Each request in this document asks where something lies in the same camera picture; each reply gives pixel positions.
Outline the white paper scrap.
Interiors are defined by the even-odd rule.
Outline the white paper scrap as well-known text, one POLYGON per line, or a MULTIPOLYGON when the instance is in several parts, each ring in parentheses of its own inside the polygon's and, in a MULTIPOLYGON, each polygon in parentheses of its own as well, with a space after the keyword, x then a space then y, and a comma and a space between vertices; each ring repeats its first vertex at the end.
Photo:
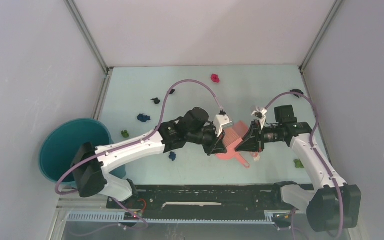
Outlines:
POLYGON ((260 157, 260 156, 257 156, 257 157, 254 157, 254 158, 253 158, 253 161, 254 161, 254 162, 259 162, 260 159, 261 159, 261 157, 260 157))

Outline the pink hand brush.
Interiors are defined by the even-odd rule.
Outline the pink hand brush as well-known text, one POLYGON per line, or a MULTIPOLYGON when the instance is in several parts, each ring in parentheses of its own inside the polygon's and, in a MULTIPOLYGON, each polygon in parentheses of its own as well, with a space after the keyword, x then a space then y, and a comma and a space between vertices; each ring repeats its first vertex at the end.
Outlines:
POLYGON ((223 144, 228 151, 234 151, 235 148, 242 142, 244 136, 248 132, 248 125, 243 121, 236 122, 233 126, 224 130, 223 144))

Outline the pink dustpan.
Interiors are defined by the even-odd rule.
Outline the pink dustpan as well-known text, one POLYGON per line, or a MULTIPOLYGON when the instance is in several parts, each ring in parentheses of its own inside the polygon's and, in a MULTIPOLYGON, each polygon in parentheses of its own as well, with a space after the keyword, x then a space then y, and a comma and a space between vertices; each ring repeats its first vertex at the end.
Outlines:
POLYGON ((235 160, 240 163, 244 168, 249 169, 250 163, 241 155, 240 152, 235 151, 234 147, 227 147, 226 153, 217 153, 215 156, 224 161, 235 160))

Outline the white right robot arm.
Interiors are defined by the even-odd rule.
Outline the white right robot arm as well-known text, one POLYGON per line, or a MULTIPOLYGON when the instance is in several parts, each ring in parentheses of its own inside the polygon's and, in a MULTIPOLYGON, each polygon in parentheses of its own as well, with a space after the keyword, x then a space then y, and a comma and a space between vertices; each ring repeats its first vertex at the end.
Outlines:
POLYGON ((291 205, 304 212, 315 232, 351 229, 358 225, 362 193, 357 185, 349 185, 319 150, 312 128, 298 122, 292 105, 274 109, 276 124, 264 126, 254 120, 237 152, 261 153, 269 143, 284 142, 295 153, 308 174, 314 192, 292 182, 278 183, 271 194, 271 204, 277 209, 291 205))

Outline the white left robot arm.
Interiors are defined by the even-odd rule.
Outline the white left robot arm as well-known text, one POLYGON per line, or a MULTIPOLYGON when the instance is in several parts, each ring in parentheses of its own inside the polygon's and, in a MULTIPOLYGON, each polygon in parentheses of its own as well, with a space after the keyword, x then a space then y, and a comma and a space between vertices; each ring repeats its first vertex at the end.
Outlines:
POLYGON ((125 208, 133 208, 138 202, 137 189, 132 180, 114 176, 114 170, 145 157, 181 149, 187 143, 202 146, 208 156, 225 154, 224 129, 232 124, 224 111, 210 121, 204 109, 195 107, 130 140, 102 146, 84 143, 72 161, 78 194, 81 198, 107 196, 125 208))

